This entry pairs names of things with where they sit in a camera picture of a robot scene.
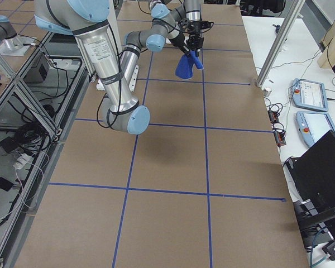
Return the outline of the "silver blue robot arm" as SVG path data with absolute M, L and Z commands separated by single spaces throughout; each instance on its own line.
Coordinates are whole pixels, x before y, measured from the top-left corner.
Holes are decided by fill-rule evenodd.
M 204 42 L 204 37 L 202 36 L 203 21 L 200 2 L 196 0 L 186 0 L 183 3 L 183 7 L 186 19 L 189 21 L 185 30 L 189 35 L 188 48 L 199 55 Z
M 39 28 L 72 35 L 80 45 L 87 65 L 91 65 L 103 84 L 107 97 L 105 127 L 132 135 L 143 133 L 150 121 L 147 107 L 129 89 L 131 69 L 142 48 L 160 52 L 167 39 L 185 55 L 190 53 L 185 37 L 163 1 L 150 1 L 152 26 L 131 32 L 126 47 L 118 51 L 117 39 L 108 20 L 109 1 L 35 1 L 35 20 Z

